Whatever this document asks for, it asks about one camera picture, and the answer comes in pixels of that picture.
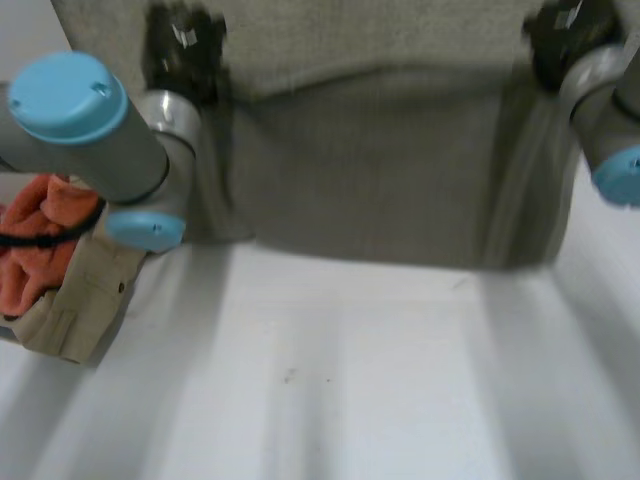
gray fabric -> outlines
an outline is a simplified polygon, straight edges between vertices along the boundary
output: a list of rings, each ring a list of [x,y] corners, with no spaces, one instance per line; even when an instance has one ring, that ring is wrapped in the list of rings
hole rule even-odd
[[[146,2],[53,3],[72,46],[141,87]],[[204,3],[229,24],[234,100],[207,114],[194,198],[211,225],[194,238],[461,268],[554,258],[577,150],[526,68],[520,26],[542,2]]]
[[[461,268],[557,253],[571,185],[551,174],[575,155],[527,70],[375,70],[235,117],[232,197],[261,241]]]

